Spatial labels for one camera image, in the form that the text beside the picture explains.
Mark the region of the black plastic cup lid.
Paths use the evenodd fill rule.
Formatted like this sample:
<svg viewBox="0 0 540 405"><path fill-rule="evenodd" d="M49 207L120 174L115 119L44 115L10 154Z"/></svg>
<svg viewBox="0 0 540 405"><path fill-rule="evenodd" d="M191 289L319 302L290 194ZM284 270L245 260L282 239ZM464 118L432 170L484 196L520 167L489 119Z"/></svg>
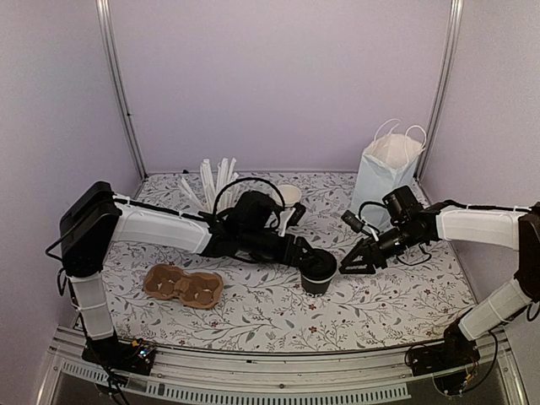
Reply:
<svg viewBox="0 0 540 405"><path fill-rule="evenodd" d="M300 259L299 270L304 278L323 281L333 277L337 271L337 260L329 251L315 249Z"/></svg>

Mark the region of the black paper coffee cup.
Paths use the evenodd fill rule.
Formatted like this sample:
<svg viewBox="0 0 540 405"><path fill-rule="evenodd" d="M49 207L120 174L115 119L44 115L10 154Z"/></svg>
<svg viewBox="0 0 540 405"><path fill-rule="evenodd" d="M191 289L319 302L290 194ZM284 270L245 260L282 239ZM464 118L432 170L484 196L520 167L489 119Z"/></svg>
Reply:
<svg viewBox="0 0 540 405"><path fill-rule="evenodd" d="M330 272L301 272L300 284L303 290L313 297L324 295L336 271Z"/></svg>

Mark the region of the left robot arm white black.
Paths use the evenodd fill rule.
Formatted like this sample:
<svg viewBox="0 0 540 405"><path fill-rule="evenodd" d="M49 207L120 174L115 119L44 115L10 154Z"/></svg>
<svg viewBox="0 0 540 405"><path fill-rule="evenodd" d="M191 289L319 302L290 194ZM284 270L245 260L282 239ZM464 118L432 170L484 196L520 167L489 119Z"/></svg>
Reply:
<svg viewBox="0 0 540 405"><path fill-rule="evenodd" d="M60 250L55 258L69 280L91 348L106 365L117 366L126 350L117 342L100 276L112 243L168 246L202 257L235 258L244 252L255 262L295 267L311 281L332 277L337 264L329 251L303 237L279 234L284 210L283 196L249 190L231 208L189 214L130 200L98 181L62 216L60 237L46 255Z"/></svg>

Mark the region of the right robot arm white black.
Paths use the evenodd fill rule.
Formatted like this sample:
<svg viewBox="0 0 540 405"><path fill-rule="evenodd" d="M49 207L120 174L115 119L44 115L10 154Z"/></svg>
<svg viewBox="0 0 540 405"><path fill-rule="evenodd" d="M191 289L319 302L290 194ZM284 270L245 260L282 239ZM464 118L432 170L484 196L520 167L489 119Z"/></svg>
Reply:
<svg viewBox="0 0 540 405"><path fill-rule="evenodd" d="M409 186L383 197L390 229L366 236L341 261L342 274L373 274L408 248L430 242L497 246L517 255L511 278L452 322L436 360L445 368L467 357L468 343L539 301L539 206L498 207L447 199L425 207Z"/></svg>

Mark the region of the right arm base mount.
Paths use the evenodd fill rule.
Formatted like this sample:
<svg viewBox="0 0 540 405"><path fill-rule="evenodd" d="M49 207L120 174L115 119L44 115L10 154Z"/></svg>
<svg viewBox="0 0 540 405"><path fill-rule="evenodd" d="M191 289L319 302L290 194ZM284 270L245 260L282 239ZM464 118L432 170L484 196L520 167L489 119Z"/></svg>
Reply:
<svg viewBox="0 0 540 405"><path fill-rule="evenodd" d="M414 376L432 375L435 388L452 397L461 395L476 375L480 353L474 341L445 338L433 345L415 344L404 355Z"/></svg>

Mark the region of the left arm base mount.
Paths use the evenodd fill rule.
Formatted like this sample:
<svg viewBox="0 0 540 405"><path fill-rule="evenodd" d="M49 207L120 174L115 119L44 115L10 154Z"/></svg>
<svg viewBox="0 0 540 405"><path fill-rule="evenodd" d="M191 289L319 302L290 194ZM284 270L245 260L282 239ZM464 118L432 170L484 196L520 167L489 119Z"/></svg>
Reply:
<svg viewBox="0 0 540 405"><path fill-rule="evenodd" d="M99 340L88 338L82 359L103 369L150 375L155 355L155 345L151 342L139 338L124 343L114 335Z"/></svg>

